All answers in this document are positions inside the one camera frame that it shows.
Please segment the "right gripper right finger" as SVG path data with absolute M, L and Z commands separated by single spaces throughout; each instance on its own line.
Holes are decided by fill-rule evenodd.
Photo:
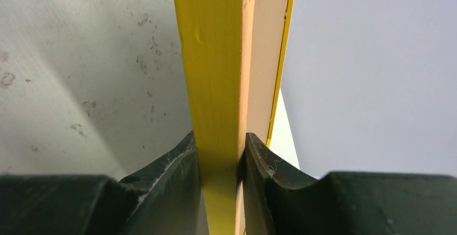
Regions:
M 456 234 L 456 178 L 333 171 L 313 178 L 247 133 L 248 234 Z

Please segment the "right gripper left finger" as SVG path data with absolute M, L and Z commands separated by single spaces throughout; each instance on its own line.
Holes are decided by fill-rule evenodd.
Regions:
M 193 133 L 121 180 L 2 175 L 1 234 L 196 234 L 202 185 Z

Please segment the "yellow wooden photo frame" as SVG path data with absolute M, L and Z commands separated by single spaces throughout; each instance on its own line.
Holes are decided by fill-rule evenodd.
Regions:
M 174 0 L 210 234 L 245 234 L 246 134 L 270 143 L 294 0 Z

